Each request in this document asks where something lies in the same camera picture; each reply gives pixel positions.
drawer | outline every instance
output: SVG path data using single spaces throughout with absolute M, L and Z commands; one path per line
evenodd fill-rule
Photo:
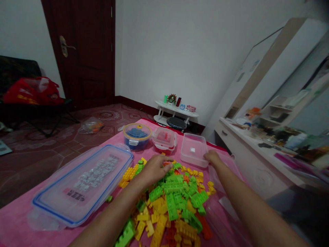
M 294 185 L 221 121 L 215 130 L 235 155 L 235 163 L 250 187 L 264 200 Z

plastic bag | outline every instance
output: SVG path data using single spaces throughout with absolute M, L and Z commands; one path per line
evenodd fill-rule
M 90 119 L 82 123 L 82 126 L 78 132 L 80 134 L 97 134 L 103 127 L 104 124 L 100 119 L 91 117 Z
M 59 86 L 47 77 L 20 78 L 3 97 L 5 104 L 61 105 Z

chair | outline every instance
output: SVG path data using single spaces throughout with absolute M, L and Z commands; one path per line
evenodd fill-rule
M 3 102 L 3 95 L 18 79 L 40 76 L 42 76 L 41 70 L 36 61 L 0 56 L 0 114 L 2 121 L 13 129 L 18 129 L 22 122 L 27 122 L 48 138 L 52 136 L 62 118 L 69 119 L 77 124 L 80 123 L 68 110 L 73 103 L 73 99 L 65 99 L 64 103 L 58 106 L 5 104 Z M 53 116 L 58 119 L 50 133 L 44 132 L 39 125 L 31 122 L 41 117 Z

baseboard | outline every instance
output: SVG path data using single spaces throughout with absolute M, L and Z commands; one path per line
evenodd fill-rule
M 141 110 L 147 114 L 150 114 L 150 115 L 157 115 L 159 113 L 159 109 L 157 108 L 154 108 L 154 107 L 151 107 L 151 106 L 148 106 L 148 105 L 145 105 L 143 103 L 140 103 L 140 102 L 137 102 L 137 101 L 134 101 L 132 99 L 129 99 L 129 98 L 126 98 L 126 97 L 123 97 L 123 96 L 115 96 L 114 98 L 114 102 L 117 104 L 117 103 L 122 103 L 126 106 L 129 106 L 131 108 L 134 108 L 134 109 L 137 109 L 137 110 Z M 167 112 L 164 112 L 163 115 L 165 117 L 171 117 L 172 114 L 170 113 L 167 113 Z M 197 133 L 201 133 L 205 126 L 199 124 L 199 123 L 195 123 L 195 122 L 192 122 L 190 121 L 191 125 L 197 129 Z

red plastic bag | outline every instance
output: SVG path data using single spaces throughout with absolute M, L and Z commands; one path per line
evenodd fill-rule
M 59 86 L 47 77 L 20 78 L 3 97 L 5 104 L 60 105 Z

